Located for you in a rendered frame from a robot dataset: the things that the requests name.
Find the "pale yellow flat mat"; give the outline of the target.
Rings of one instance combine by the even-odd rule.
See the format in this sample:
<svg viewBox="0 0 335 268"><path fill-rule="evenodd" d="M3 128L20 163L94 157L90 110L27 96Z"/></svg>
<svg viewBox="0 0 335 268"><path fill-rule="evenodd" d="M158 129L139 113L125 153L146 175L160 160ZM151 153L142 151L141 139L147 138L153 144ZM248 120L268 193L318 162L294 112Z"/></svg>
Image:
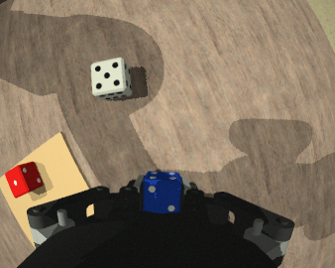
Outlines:
<svg viewBox="0 0 335 268"><path fill-rule="evenodd" d="M91 187L76 163L62 132L57 133L17 165L29 162L35 162L36 164L44 183L41 187L21 197L14 198L4 175L0 178L0 188L20 226L35 247L27 217L27 209L89 190Z"/></svg>

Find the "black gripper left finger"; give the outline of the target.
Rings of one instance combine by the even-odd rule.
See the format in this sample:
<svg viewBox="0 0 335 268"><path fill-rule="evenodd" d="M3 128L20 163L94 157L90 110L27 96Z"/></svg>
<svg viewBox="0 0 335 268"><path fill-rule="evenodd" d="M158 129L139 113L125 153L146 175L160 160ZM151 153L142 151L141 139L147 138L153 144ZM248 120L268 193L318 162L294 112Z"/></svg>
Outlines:
<svg viewBox="0 0 335 268"><path fill-rule="evenodd" d="M139 218L138 210L144 208L144 178L139 175L137 180L120 188L119 193L110 193L109 188L99 186L28 208L36 249L55 233L71 226L105 218ZM94 214L87 216L87 208L92 204Z"/></svg>

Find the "red die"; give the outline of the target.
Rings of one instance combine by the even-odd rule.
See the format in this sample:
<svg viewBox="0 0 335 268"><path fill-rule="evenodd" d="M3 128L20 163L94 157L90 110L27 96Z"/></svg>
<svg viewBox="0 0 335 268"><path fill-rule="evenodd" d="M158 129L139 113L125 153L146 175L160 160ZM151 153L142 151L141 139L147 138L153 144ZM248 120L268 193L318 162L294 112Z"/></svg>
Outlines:
<svg viewBox="0 0 335 268"><path fill-rule="evenodd" d="M5 176L14 198L21 197L44 184L35 162L18 165Z"/></svg>

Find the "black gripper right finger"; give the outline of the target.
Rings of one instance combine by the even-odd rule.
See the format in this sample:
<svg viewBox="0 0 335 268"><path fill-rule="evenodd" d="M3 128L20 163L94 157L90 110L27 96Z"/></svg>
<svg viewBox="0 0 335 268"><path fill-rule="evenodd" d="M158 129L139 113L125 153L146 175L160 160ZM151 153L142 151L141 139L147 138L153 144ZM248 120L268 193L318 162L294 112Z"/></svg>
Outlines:
<svg viewBox="0 0 335 268"><path fill-rule="evenodd" d="M295 226L292 220L226 192L215 193L214 198L205 197L195 183L187 177L180 178L178 221L204 226L211 222L254 242L278 267L281 265ZM229 210L234 213L234 223L228 220Z"/></svg>

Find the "blue die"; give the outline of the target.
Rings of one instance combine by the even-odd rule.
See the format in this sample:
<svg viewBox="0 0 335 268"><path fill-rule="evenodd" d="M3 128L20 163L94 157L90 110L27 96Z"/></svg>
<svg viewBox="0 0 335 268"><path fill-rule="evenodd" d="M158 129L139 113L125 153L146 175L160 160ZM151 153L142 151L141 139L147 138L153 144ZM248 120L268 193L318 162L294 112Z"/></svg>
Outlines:
<svg viewBox="0 0 335 268"><path fill-rule="evenodd" d="M179 212L182 185L179 173L148 171L143 183L143 210L156 213Z"/></svg>

